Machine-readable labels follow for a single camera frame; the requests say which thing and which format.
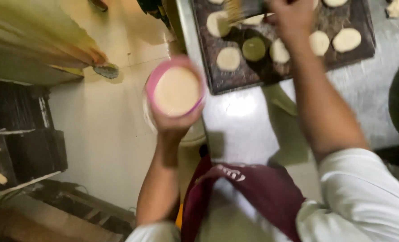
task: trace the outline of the dark baking tray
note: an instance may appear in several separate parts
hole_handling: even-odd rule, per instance
[[[319,1],[315,10],[317,20],[312,28],[313,31],[324,31],[331,41],[342,28],[355,28],[362,36],[361,45],[350,52],[337,53],[330,45],[323,57],[328,70],[337,69],[374,56],[376,42],[367,1],[349,0],[344,6],[338,8],[329,8],[322,1]],[[277,64],[268,55],[271,41],[278,38],[274,27],[267,24],[258,26],[238,24],[232,27],[228,36],[224,38],[214,37],[208,33],[207,17],[210,13],[221,11],[222,6],[210,3],[208,0],[191,0],[191,4],[205,73],[213,95],[253,86],[275,84],[291,78],[291,61],[286,64]],[[254,36],[261,37],[267,48],[266,56],[261,61],[251,63],[241,58],[240,67],[234,72],[225,72],[218,69],[215,63],[222,48],[238,47],[241,49],[243,42]]]

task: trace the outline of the stainless steel counter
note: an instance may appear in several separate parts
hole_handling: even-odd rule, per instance
[[[385,18],[385,0],[369,0],[377,40],[374,58],[330,71],[329,80],[358,116],[371,146],[399,144],[399,134],[388,112],[388,92],[399,67],[399,19]],[[186,47],[204,70],[189,0],[177,0]],[[292,80],[280,83],[294,98]],[[254,87],[219,96],[207,96],[203,119],[214,161],[266,164],[270,157],[290,163],[308,157],[308,148],[296,119],[275,108],[270,100],[279,85]]]

